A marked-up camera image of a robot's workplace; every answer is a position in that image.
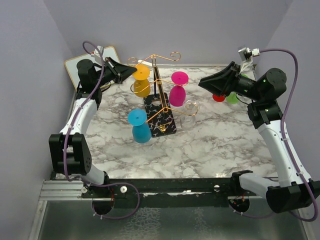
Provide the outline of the green wine glass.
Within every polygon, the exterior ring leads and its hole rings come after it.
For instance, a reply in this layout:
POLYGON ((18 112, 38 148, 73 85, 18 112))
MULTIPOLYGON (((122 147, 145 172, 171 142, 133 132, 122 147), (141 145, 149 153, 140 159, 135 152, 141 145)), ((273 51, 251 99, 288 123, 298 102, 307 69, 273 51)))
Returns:
POLYGON ((239 99, 238 95, 235 92, 231 92, 226 98, 225 100, 229 103, 229 104, 237 104, 237 103, 242 103, 245 105, 248 105, 247 102, 242 101, 241 99, 239 99))

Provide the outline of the red wine glass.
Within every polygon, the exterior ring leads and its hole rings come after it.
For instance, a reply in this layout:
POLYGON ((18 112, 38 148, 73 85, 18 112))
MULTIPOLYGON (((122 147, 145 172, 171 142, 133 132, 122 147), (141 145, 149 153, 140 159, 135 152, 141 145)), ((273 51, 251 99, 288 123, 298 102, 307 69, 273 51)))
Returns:
POLYGON ((215 95, 215 94, 212 95, 212 98, 214 101, 218 103, 224 102, 226 99, 223 95, 215 95))

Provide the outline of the orange wine glass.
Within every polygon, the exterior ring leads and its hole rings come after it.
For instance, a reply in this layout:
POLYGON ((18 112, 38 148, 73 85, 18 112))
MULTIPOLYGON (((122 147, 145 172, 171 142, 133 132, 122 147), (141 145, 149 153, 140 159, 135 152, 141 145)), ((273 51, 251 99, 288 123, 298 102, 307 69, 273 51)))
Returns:
POLYGON ((135 95, 140 98, 145 98, 150 94, 151 88, 149 86, 148 77, 150 75, 150 70, 147 66, 143 64, 136 65, 136 72, 132 74, 135 79, 133 84, 133 91, 135 95))

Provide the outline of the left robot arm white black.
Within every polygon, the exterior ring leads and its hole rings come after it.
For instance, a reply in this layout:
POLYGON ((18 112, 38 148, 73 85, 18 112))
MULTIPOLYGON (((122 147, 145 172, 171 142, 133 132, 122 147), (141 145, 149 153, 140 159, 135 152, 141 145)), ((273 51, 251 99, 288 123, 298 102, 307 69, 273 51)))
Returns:
POLYGON ((51 134, 48 143, 53 170, 67 180, 81 179, 93 185, 97 196, 106 197, 111 190, 108 174, 95 167, 85 134, 99 109, 107 83, 121 84, 137 71, 137 68, 116 62, 107 57, 102 64, 82 59, 76 64, 79 85, 74 110, 63 129, 51 134))

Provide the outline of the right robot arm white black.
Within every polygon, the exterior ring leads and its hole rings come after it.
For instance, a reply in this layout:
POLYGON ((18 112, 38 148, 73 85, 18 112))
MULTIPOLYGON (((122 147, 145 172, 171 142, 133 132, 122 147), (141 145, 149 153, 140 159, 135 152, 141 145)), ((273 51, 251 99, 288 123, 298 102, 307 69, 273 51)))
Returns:
POLYGON ((199 87, 215 96, 231 93, 251 99, 247 114, 267 145, 276 167, 278 181, 266 179, 251 170, 232 173, 230 191, 240 196, 250 191, 264 199, 274 213, 306 208, 320 195, 320 182, 312 180, 290 142, 283 113, 277 98, 286 90, 286 74, 279 68, 269 69, 258 80, 241 75, 240 66, 231 62, 218 73, 202 78, 199 87))

